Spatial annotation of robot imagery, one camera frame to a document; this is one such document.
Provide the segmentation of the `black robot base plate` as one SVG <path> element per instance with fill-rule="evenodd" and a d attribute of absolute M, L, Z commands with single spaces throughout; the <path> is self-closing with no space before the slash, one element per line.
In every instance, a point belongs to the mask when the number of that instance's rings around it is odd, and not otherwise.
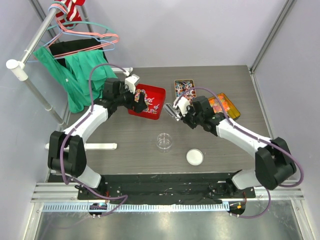
<path fill-rule="evenodd" d="M 256 187 L 251 183 L 244 189 L 232 183 L 233 172 L 225 173 L 158 173 L 105 174 L 91 193 L 80 184 L 75 185 L 78 200 L 95 200 L 102 196 L 121 202 L 127 196 L 129 205 L 191 205 L 220 203 L 227 199 L 254 199 Z"/>

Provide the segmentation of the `red square candy box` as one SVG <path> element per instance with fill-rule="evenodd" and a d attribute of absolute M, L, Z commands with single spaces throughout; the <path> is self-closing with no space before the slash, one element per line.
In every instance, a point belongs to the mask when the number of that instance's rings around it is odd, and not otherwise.
<path fill-rule="evenodd" d="M 135 91 L 136 101 L 139 99 L 140 93 L 144 93 L 144 101 L 147 108 L 140 113 L 136 113 L 133 110 L 128 110 L 128 113 L 133 116 L 158 120 L 166 99 L 166 90 L 161 87 L 140 83 Z"/>

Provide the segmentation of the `silver metal scoop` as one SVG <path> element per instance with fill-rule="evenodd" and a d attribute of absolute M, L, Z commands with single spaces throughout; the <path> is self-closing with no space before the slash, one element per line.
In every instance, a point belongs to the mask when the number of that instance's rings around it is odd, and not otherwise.
<path fill-rule="evenodd" d="M 163 109 L 166 111 L 168 115 L 170 115 L 173 118 L 173 113 L 175 109 L 171 103 L 165 103 Z"/>

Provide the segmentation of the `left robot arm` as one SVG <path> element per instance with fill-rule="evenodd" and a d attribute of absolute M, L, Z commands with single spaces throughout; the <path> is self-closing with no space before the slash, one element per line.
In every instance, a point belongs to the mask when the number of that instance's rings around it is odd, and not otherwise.
<path fill-rule="evenodd" d="M 133 74 L 124 81 L 108 78 L 101 97 L 93 101 L 87 112 L 64 131 L 54 131 L 49 138 L 48 168 L 59 171 L 63 180 L 66 176 L 76 178 L 89 187 L 89 194 L 100 200 L 107 192 L 102 176 L 87 164 L 85 143 L 91 134 L 117 110 L 125 107 L 136 113 L 147 108 L 145 94 L 135 100 L 136 86 L 140 78 Z"/>

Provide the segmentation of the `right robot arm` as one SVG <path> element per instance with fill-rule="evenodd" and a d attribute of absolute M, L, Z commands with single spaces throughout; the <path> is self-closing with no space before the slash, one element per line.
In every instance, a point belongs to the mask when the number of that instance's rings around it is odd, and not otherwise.
<path fill-rule="evenodd" d="M 233 198 L 249 187 L 263 186 L 274 190 L 297 171 L 286 141 L 270 139 L 237 124 L 223 112 L 214 112 L 207 97 L 192 101 L 178 97 L 173 102 L 173 116 L 191 129 L 201 126 L 206 132 L 228 140 L 254 159 L 254 169 L 240 170 L 226 184 L 226 193 Z"/>

